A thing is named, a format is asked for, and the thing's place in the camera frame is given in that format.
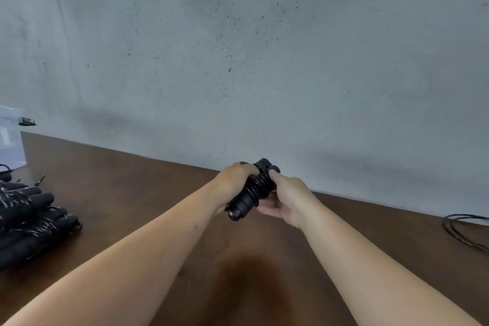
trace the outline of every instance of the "white plastic bin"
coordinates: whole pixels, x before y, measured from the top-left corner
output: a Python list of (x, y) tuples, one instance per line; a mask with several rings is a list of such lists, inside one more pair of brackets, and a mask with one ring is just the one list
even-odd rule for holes
[(0, 106), (0, 164), (12, 169), (26, 164), (19, 126), (21, 119), (20, 110)]

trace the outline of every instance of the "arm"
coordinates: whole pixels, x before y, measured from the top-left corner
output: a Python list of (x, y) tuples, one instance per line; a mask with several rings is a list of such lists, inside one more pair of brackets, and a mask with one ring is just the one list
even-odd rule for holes
[(237, 195), (251, 164), (233, 164), (167, 212), (34, 298), (4, 326), (148, 325), (212, 216)]
[(277, 196), (258, 210), (304, 232), (359, 326), (479, 325), (322, 205), (303, 181), (273, 170), (270, 177)]

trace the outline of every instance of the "hand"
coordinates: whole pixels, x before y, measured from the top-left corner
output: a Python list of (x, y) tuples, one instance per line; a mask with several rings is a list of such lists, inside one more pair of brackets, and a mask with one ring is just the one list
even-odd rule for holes
[(239, 162), (235, 162), (233, 165), (223, 169), (209, 183), (212, 190), (217, 193), (217, 212), (223, 211), (226, 204), (241, 192), (250, 175), (259, 173), (259, 170), (253, 164), (240, 164)]
[(291, 226), (302, 229), (305, 209), (318, 203), (318, 199), (299, 178), (286, 177), (275, 170), (270, 170), (268, 174), (277, 185), (277, 192), (272, 192), (267, 199), (260, 200), (258, 211), (282, 218)]

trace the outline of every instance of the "person's left arm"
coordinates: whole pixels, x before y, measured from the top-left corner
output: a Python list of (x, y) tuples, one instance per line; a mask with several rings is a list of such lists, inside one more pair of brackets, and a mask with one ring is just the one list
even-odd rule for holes
[(34, 298), (4, 326), (146, 326), (212, 216), (243, 188), (252, 164), (217, 177)]

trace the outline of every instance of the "person's left hand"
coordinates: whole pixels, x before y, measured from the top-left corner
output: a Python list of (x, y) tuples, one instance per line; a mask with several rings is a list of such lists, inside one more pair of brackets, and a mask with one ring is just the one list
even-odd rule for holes
[(216, 193), (217, 212), (222, 212), (226, 204), (241, 192), (248, 176), (259, 173), (253, 164), (240, 164), (239, 162), (223, 169), (209, 183), (213, 192)]

